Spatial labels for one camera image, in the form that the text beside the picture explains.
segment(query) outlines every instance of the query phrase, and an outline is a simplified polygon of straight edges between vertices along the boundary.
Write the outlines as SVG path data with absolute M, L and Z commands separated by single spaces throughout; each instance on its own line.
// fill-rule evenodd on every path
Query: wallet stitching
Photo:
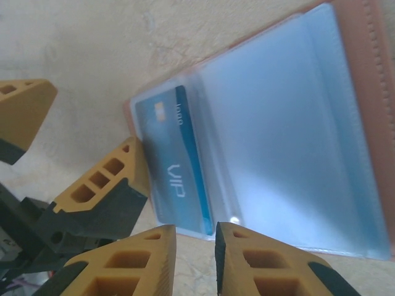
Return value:
M 389 101 L 389 91 L 388 91 L 388 84 L 386 82 L 386 75 L 384 73 L 384 68 L 383 68 L 383 61 L 381 58 L 381 50 L 378 45 L 377 41 L 377 33 L 375 30 L 375 26 L 373 24 L 373 15 L 372 15 L 372 8 L 370 5 L 369 0 L 362 0 L 362 4 L 364 6 L 364 11 L 365 11 L 365 16 L 367 19 L 367 26 L 369 29 L 369 37 L 370 37 L 370 42 L 372 44 L 372 51 L 376 63 L 376 69 L 377 73 L 379 75 L 380 79 L 380 87 L 381 87 L 381 93 L 383 96 L 383 103 L 385 104 L 385 111 L 387 114 L 387 119 L 388 119 L 388 127 L 391 130 L 391 140 L 393 144 L 393 148 L 395 147 L 395 122 L 394 122 L 394 116 L 393 116 L 393 109 L 391 108 L 390 101 Z
M 343 45 L 341 44 L 341 40 L 337 37 L 336 35 L 336 31 L 337 28 L 332 28 L 331 29 L 331 35 L 332 35 L 332 40 L 333 43 L 336 47 L 336 54 L 338 55 L 338 57 L 340 59 L 344 59 L 345 63 L 347 63 L 346 60 L 346 56 L 345 53 L 342 55 L 342 51 L 343 51 Z M 356 101 L 356 94 L 355 94 L 355 90 L 352 87 L 352 78 L 351 78 L 351 74 L 349 73 L 349 70 L 346 67 L 347 64 L 343 64 L 340 65 L 341 67 L 341 71 L 340 71 L 340 75 L 342 76 L 341 79 L 341 84 L 342 87 L 345 90 L 345 95 L 347 98 L 347 105 L 348 105 L 348 109 L 350 110 L 350 116 L 351 116 L 351 124 L 353 125 L 354 129 L 357 130 L 358 134 L 364 134 L 364 129 L 363 129 L 363 125 L 362 125 L 362 120 L 360 119 L 359 116 L 359 110 L 358 110 L 358 105 L 357 105 L 357 101 Z M 348 85 L 347 83 L 345 83 L 345 81 L 349 80 L 350 81 L 350 85 Z M 361 139 L 361 137 L 357 136 L 356 137 L 356 141 L 358 142 L 358 151 L 359 151 L 359 155 L 360 158 L 362 159 L 361 161 L 361 165 L 363 170 L 365 171 L 365 175 L 368 176 L 368 178 L 365 178 L 365 182 L 367 182 L 367 186 L 368 186 L 368 190 L 369 195 L 370 196 L 377 196 L 378 195 L 378 191 L 376 188 L 376 184 L 374 183 L 375 177 L 373 174 L 373 170 L 372 170 L 372 165 L 370 163 L 370 157 L 368 156 L 368 150 L 367 150 L 367 143 L 366 141 L 364 141 L 364 139 Z M 375 202 L 375 199 L 371 199 L 371 202 L 374 204 L 374 207 L 372 207 L 372 211 L 373 211 L 373 215 L 378 217 L 381 214 L 380 212 L 380 204 L 378 203 L 378 199 L 377 202 Z M 380 234 L 381 237 L 385 236 L 385 232 L 384 231 L 380 231 L 381 229 L 385 229 L 385 224 L 384 221 L 377 221 L 375 220 L 377 225 L 377 230 L 378 233 Z

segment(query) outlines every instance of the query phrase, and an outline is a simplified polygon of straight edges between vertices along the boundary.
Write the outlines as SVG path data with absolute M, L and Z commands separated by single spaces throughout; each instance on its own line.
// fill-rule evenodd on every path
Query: brown leather wallet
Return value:
M 395 71 L 380 4 L 377 0 L 321 0 L 268 27 L 323 2 L 335 7 L 395 258 Z M 238 40 L 227 50 L 261 31 Z M 128 102 L 125 114 L 134 133 Z

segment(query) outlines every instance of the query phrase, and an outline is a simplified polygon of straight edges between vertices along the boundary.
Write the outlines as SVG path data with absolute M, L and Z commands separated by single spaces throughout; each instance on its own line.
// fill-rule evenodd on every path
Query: card wallet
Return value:
M 183 86 L 212 224 L 232 221 L 314 252 L 389 259 L 394 78 L 377 1 L 333 0 L 302 7 L 143 91 L 125 104 L 125 114 L 132 133 L 150 145 L 159 223 L 190 235 L 208 225 L 186 223 L 186 205 L 161 195 L 153 172 L 160 169 L 154 162 L 166 158 L 153 159 L 166 135 L 179 155 L 188 149 L 177 144 L 176 129 L 157 136 L 144 112 L 153 98 L 155 108 L 161 104 L 163 93 L 170 96 L 165 104 L 176 106 Z M 204 207 L 191 205 L 201 216 Z

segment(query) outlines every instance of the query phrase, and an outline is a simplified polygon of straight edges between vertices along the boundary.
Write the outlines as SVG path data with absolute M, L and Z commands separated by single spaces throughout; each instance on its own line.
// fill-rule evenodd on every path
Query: beige surface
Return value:
M 0 180 L 52 200 L 127 136 L 124 100 L 309 0 L 2 0 L 0 80 L 59 94 L 30 150 Z M 395 53 L 395 1 L 383 0 Z M 155 226 L 149 206 L 136 232 Z M 178 237 L 174 295 L 215 295 L 214 245 Z M 395 295 L 395 264 L 325 257 L 363 295 Z

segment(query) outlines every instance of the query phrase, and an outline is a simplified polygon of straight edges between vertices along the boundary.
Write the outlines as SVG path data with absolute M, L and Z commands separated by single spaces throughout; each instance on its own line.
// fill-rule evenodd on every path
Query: card holder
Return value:
M 231 221 L 307 250 L 389 258 L 388 221 L 376 186 L 376 181 L 381 184 L 377 164 L 371 156 L 374 175 L 360 119 L 355 63 L 349 62 L 350 45 L 342 44 L 349 26 L 339 15 L 344 2 L 353 1 L 303 8 L 132 99 L 127 109 L 137 135 L 144 143 L 151 133 L 146 157 L 156 166 L 150 171 L 159 223 L 210 239 L 213 224 Z M 188 154 L 177 126 L 180 88 L 189 105 L 184 116 L 193 124 L 186 133 L 196 140 L 194 154 Z M 158 97 L 169 92 L 171 119 L 165 129 L 156 130 L 160 125 L 152 128 L 150 123 L 157 117 L 153 110 L 164 102 Z M 151 115 L 139 109 L 141 104 Z M 159 135 L 167 135 L 168 149 L 189 156 L 169 152 L 155 158 L 164 151 Z M 193 184 L 182 201 L 174 191 L 157 187 L 164 177 L 158 172 L 168 175 L 163 162 L 169 155 L 179 156 Z M 196 181 L 198 171 L 202 183 Z

